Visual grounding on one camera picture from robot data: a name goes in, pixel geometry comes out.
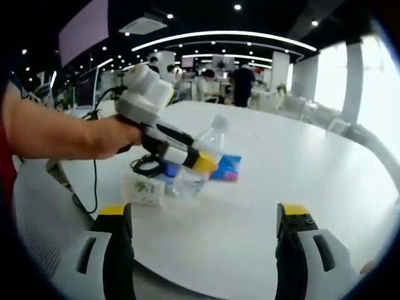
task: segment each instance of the wire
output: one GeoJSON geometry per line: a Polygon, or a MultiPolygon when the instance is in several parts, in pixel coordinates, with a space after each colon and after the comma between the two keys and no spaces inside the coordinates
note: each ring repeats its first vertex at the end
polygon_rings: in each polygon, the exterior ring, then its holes
{"type": "MultiPolygon", "coordinates": [[[[108,89],[107,91],[105,91],[101,97],[99,98],[99,100],[97,101],[96,105],[94,106],[93,111],[87,113],[85,116],[82,117],[82,119],[86,119],[89,118],[89,121],[92,120],[98,120],[99,119],[99,111],[98,111],[98,107],[100,105],[101,100],[103,100],[103,98],[106,96],[107,93],[109,93],[110,91],[114,91],[115,93],[118,94],[122,94],[123,91],[125,91],[126,89],[128,89],[126,86],[118,86],[118,87],[112,87],[111,89],[108,89]]],[[[93,159],[93,167],[94,167],[94,208],[92,211],[88,211],[83,205],[82,202],[79,200],[78,196],[76,194],[72,195],[72,199],[75,202],[75,204],[80,207],[85,213],[87,214],[92,214],[95,213],[98,210],[98,206],[99,206],[99,199],[98,199],[98,166],[96,164],[96,160],[93,159]]]]}
{"type": "Polygon", "coordinates": [[[165,162],[162,162],[158,156],[152,155],[152,154],[147,154],[143,156],[140,159],[136,159],[133,162],[130,163],[130,167],[133,172],[153,178],[156,177],[157,175],[160,175],[164,172],[166,168],[165,162]],[[145,164],[150,164],[150,163],[158,163],[158,165],[152,169],[141,169],[141,167],[145,164]]]}
{"type": "Polygon", "coordinates": [[[88,211],[85,206],[82,204],[81,200],[78,198],[76,194],[72,195],[72,200],[76,204],[77,207],[82,209],[85,213],[87,214],[92,214],[95,213],[98,210],[98,168],[96,164],[96,160],[93,159],[93,166],[94,166],[94,209],[91,211],[88,211]]]}

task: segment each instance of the plastic water bottle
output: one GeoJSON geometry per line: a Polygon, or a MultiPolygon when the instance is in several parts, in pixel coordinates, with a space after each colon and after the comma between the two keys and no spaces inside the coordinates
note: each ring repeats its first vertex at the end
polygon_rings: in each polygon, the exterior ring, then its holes
{"type": "MultiPolygon", "coordinates": [[[[217,115],[211,128],[197,136],[193,147],[209,154],[218,163],[224,155],[224,140],[228,127],[228,121],[217,115]]],[[[192,198],[201,191],[209,176],[209,173],[201,174],[182,166],[175,177],[173,192],[182,198],[192,198]]]]}

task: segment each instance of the yellow tip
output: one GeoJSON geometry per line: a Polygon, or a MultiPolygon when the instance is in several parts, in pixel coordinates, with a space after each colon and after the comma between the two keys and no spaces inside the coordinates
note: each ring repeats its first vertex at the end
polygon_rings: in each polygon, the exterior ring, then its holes
{"type": "Polygon", "coordinates": [[[193,171],[199,173],[213,172],[218,169],[218,164],[215,160],[205,152],[199,152],[199,159],[192,167],[193,171]]]}
{"type": "Polygon", "coordinates": [[[124,214],[125,204],[120,205],[110,205],[103,208],[99,214],[107,214],[107,215],[123,215],[124,214]]]}
{"type": "Polygon", "coordinates": [[[286,215],[290,214],[310,214],[308,209],[300,204],[281,203],[286,215]]]}

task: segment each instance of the round table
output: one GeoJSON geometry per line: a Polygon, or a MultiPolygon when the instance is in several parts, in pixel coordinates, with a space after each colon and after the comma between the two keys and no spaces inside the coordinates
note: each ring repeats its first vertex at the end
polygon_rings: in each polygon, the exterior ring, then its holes
{"type": "MultiPolygon", "coordinates": [[[[162,120],[197,134],[217,114],[231,124],[226,152],[242,156],[239,181],[210,181],[197,198],[167,198],[164,208],[133,205],[141,264],[216,298],[274,299],[280,202],[306,206],[349,249],[355,268],[376,257],[391,233],[398,191],[373,153],[318,127],[232,106],[180,102],[162,120]]],[[[121,201],[123,173],[142,154],[138,147],[98,163],[100,207],[105,194],[121,201]]],[[[93,169],[83,171],[85,163],[63,163],[81,200],[93,198],[93,176],[85,173],[93,169]]]]}

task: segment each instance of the bottle cap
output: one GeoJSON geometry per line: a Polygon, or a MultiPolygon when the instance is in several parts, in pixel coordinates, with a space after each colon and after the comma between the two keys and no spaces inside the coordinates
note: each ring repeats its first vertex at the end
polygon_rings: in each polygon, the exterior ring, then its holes
{"type": "Polygon", "coordinates": [[[217,114],[212,122],[212,128],[227,131],[229,129],[229,122],[224,116],[217,114]]]}

